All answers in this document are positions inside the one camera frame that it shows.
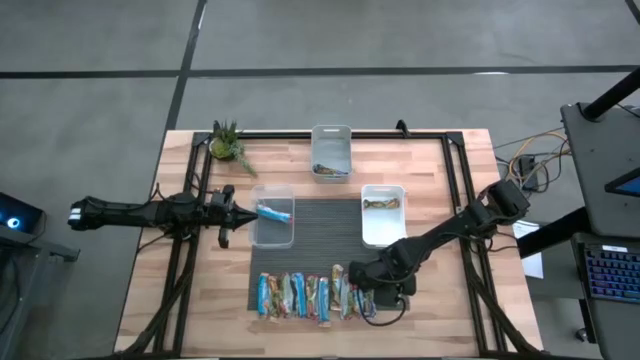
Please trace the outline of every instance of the black placemat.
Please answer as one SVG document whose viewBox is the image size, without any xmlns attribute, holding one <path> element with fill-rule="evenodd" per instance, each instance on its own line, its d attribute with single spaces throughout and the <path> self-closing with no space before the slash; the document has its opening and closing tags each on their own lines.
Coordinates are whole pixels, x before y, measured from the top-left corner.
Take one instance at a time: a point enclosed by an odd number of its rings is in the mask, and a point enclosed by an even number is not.
<svg viewBox="0 0 640 360">
<path fill-rule="evenodd" d="M 279 200 L 269 201 L 266 205 L 277 207 L 273 201 Z M 360 200 L 296 200 L 293 246 L 251 251 L 247 309 L 257 309 L 260 273 L 302 272 L 331 278 L 334 264 L 342 265 L 346 273 L 351 261 L 375 260 L 377 251 L 362 242 L 361 216 Z"/>
</svg>

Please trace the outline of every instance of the white container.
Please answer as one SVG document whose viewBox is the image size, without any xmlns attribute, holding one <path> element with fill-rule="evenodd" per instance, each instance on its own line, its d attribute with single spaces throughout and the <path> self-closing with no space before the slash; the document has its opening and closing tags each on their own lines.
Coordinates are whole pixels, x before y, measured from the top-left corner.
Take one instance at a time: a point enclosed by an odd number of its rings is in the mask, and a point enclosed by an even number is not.
<svg viewBox="0 0 640 360">
<path fill-rule="evenodd" d="M 251 189 L 251 208 L 257 211 L 258 204 L 273 210 L 291 214 L 295 220 L 295 198 L 289 185 L 256 185 Z M 294 222 L 285 224 L 259 216 L 249 223 L 249 239 L 255 247 L 265 249 L 289 248 L 293 245 Z"/>
<path fill-rule="evenodd" d="M 340 170 L 346 175 L 322 175 L 315 164 Z M 311 173 L 317 183 L 341 184 L 351 176 L 351 128 L 345 125 L 317 125 L 311 130 Z"/>
<path fill-rule="evenodd" d="M 365 185 L 362 187 L 360 203 L 364 200 L 400 200 L 397 209 L 365 209 L 362 207 L 362 241 L 368 248 L 384 248 L 407 237 L 404 221 L 405 190 L 399 185 Z"/>
</svg>

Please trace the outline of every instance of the gray concrete floor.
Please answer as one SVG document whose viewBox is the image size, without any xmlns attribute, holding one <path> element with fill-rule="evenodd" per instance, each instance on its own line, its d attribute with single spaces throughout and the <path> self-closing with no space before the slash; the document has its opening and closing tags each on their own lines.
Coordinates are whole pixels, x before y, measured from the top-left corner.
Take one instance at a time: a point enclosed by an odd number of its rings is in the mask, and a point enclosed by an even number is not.
<svg viewBox="0 0 640 360">
<path fill-rule="evenodd" d="M 3 1 L 0 72 L 178 69 L 195 5 Z M 193 68 L 640 62 L 640 27 L 622 0 L 209 0 L 201 29 Z M 191 79 L 177 128 L 208 129 L 225 118 L 253 129 L 391 128 L 404 119 L 414 128 L 489 128 L 497 145 L 560 126 L 561 105 L 589 101 L 622 76 Z M 175 83 L 0 79 L 0 191 L 50 214 L 48 240 L 82 249 L 77 263 L 52 275 L 56 286 L 30 319 L 21 358 L 111 352 L 139 230 L 72 232 L 67 211 L 88 194 L 146 198 Z M 557 144 L 544 139 L 531 150 Z M 516 149 L 497 155 L 510 157 Z M 527 218 L 539 222 L 582 205 L 570 159 L 563 160 L 561 179 L 531 202 Z M 545 348 L 597 356 L 572 338 L 581 326 L 577 303 L 555 301 L 534 298 Z M 559 308 L 566 317 L 557 316 Z"/>
</svg>

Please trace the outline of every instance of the paper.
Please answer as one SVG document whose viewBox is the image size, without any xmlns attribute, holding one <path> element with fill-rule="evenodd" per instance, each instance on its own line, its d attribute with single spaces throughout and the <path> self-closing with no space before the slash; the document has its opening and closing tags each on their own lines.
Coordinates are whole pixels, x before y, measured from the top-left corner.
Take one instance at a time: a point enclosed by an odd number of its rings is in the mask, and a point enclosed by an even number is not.
<svg viewBox="0 0 640 360">
<path fill-rule="evenodd" d="M 540 225 L 518 220 L 513 224 L 513 235 L 519 239 L 540 228 Z M 526 276 L 544 279 L 542 271 L 542 254 L 537 253 L 522 259 L 522 267 Z"/>
</svg>

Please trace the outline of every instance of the wooden table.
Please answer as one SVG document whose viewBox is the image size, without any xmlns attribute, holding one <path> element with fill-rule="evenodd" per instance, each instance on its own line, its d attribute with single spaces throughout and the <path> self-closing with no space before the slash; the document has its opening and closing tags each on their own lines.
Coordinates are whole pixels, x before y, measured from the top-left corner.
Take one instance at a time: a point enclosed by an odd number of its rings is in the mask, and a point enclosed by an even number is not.
<svg viewBox="0 0 640 360">
<path fill-rule="evenodd" d="M 480 191 L 499 179 L 489 132 L 484 129 L 462 131 L 474 187 Z M 192 134 L 191 131 L 167 134 L 156 175 L 164 194 L 182 190 Z M 313 181 L 309 171 L 310 140 L 246 140 L 244 143 L 247 157 L 259 177 L 251 178 L 237 163 L 214 161 L 209 182 L 209 189 L 235 185 L 235 200 L 242 207 L 248 207 L 249 192 L 257 184 L 291 184 L 299 199 L 359 198 L 365 184 L 400 184 L 407 190 L 408 234 L 422 234 L 452 216 L 439 141 L 353 140 L 354 174 L 348 184 L 342 185 L 320 185 Z M 453 151 L 458 188 L 461 198 L 465 199 L 458 157 Z M 478 354 L 457 241 L 434 251 L 422 265 L 417 274 L 418 292 L 411 298 L 411 310 L 401 321 L 376 328 L 362 320 L 340 321 L 337 314 L 332 314 L 332 327 L 327 329 L 316 326 L 311 320 L 260 321 L 255 312 L 247 311 L 251 245 L 246 227 L 230 236 L 231 245 L 227 250 L 218 247 L 217 234 L 217 229 L 201 233 L 183 356 L 429 357 Z M 158 235 L 158 230 L 145 230 L 141 244 Z M 494 246 L 505 245 L 513 245 L 513 240 L 495 237 Z M 131 344 L 158 309 L 170 248 L 170 240 L 163 240 L 138 255 L 116 350 Z M 491 253 L 490 260 L 500 305 L 526 339 L 541 348 L 518 251 Z M 376 321 L 396 315 L 395 312 L 379 312 Z M 493 344 L 486 308 L 483 308 L 483 317 L 489 343 Z M 167 328 L 168 344 L 173 339 L 174 320 L 175 315 L 170 318 Z"/>
</svg>

